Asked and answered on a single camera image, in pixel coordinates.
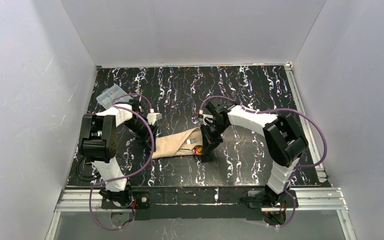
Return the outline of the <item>beige cloth napkin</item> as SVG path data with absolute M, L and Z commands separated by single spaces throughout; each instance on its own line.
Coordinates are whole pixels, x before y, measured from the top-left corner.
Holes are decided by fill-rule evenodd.
M 189 138 L 201 138 L 201 142 L 198 144 L 188 145 L 185 144 L 185 140 Z M 186 131 L 162 136 L 156 138 L 156 151 L 152 155 L 152 159 L 171 158 L 176 156 L 192 156 L 194 154 L 181 151 L 180 148 L 193 148 L 194 146 L 201 145 L 203 143 L 202 132 L 200 127 L 188 129 Z

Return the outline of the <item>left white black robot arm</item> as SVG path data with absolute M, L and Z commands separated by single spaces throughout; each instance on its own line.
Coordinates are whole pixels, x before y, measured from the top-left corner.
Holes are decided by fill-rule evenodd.
M 162 115 L 150 108 L 143 117 L 142 110 L 139 101 L 130 99 L 82 117 L 78 152 L 98 170 L 105 181 L 106 191 L 119 193 L 128 185 L 128 178 L 122 173 L 116 158 L 118 126 L 127 127 L 152 153 L 156 151 L 157 121 Z

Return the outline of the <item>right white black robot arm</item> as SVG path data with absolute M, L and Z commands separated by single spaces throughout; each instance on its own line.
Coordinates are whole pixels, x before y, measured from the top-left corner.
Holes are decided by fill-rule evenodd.
M 288 187 L 289 178 L 301 155 L 308 148 L 308 140 L 293 114 L 276 114 L 274 110 L 256 111 L 240 103 L 214 105 L 207 98 L 198 110 L 202 124 L 201 154 L 206 155 L 222 142 L 222 134 L 231 126 L 242 127 L 264 137 L 268 153 L 273 160 L 270 177 L 266 183 L 267 193 L 280 196 Z

